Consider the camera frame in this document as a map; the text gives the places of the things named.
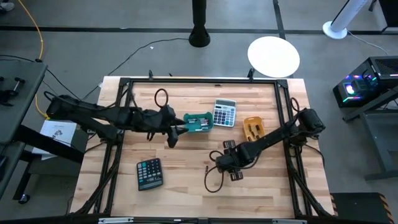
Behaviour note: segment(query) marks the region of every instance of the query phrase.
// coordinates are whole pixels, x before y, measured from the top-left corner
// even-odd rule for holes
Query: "black pole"
[[[206,47],[210,43],[210,36],[205,28],[207,0],[192,0],[193,29],[189,36],[189,43],[194,47]]]

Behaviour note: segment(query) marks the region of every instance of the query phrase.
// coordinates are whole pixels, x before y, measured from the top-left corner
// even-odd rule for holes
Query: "wooden tabletop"
[[[115,101],[119,79],[120,77],[105,77],[99,94],[99,105],[106,106]],[[309,107],[304,81],[290,79],[288,83],[290,96],[298,100],[301,108]],[[215,126],[209,133],[183,134],[173,149],[167,146],[167,136],[156,134],[153,140],[148,142],[146,134],[127,131],[112,216],[294,217],[282,143],[263,151],[258,163],[252,169],[243,171],[243,180],[232,182],[225,174],[223,188],[215,194],[207,192],[203,185],[206,165],[210,168],[214,165],[209,159],[209,152],[212,150],[222,152],[222,142],[225,140],[234,139],[237,144],[245,140],[244,118],[262,117],[266,133],[280,127],[273,85],[223,84],[217,87],[209,83],[135,83],[133,92],[138,106],[158,110],[154,103],[154,93],[159,88],[168,91],[169,105],[181,119],[185,113],[213,112],[215,98],[235,100],[237,102],[235,126],[233,128]],[[159,93],[159,104],[162,104],[164,99],[164,94]],[[87,147],[94,146],[98,142],[99,139],[93,138]],[[318,148],[318,143],[314,140],[309,139],[308,144]],[[78,210],[97,187],[104,150],[105,145],[85,155],[71,212]],[[136,164],[155,157],[162,161],[164,185],[139,192]],[[333,213],[320,155],[304,147],[302,159],[308,188],[324,209]],[[217,189],[220,182],[220,173],[212,172],[208,175],[207,183],[210,189]],[[108,188],[104,192],[101,208],[105,206]],[[300,208],[305,212],[300,190],[298,195]]]

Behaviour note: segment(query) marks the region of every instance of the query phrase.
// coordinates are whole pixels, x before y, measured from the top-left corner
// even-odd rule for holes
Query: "calculator display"
[[[225,101],[225,100],[216,100],[216,104],[225,105],[225,106],[235,106],[235,102]]]

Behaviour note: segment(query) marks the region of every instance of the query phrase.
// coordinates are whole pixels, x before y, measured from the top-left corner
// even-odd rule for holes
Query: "gray floor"
[[[279,0],[285,29],[320,30],[332,20],[345,0]],[[86,0],[26,1],[41,26],[191,28],[192,16],[187,0]],[[276,29],[272,0],[209,0],[209,28]],[[17,5],[0,16],[0,25],[31,26],[29,18]],[[377,30],[373,15],[363,9],[349,27],[351,30]],[[196,49],[186,40],[161,42],[137,53],[115,75],[154,75],[244,77],[250,64],[249,44],[268,34],[211,34],[211,44]],[[44,32],[44,61],[59,79],[78,96],[85,95],[104,75],[131,52],[146,43],[188,34],[173,33],[61,33]],[[369,56],[384,52],[353,37],[331,40],[324,35],[287,35],[298,50],[300,68],[295,78],[304,78],[312,108],[316,109],[326,130],[320,137],[325,155],[325,170],[331,192],[380,192],[386,196],[395,221],[398,222],[398,179],[365,182],[363,176],[379,170],[369,140],[361,124],[345,124],[331,89]],[[366,39],[398,54],[398,36],[366,36]],[[40,42],[36,32],[0,31],[0,54],[36,58]],[[50,76],[45,81],[59,93],[66,91]],[[39,106],[48,101],[41,86]],[[95,102],[96,91],[88,101]],[[24,123],[39,130],[43,119],[33,106]],[[26,205],[11,200],[22,175],[21,162],[0,201],[0,219],[63,215],[67,200],[73,195],[76,178],[34,177],[27,192],[32,199]]]

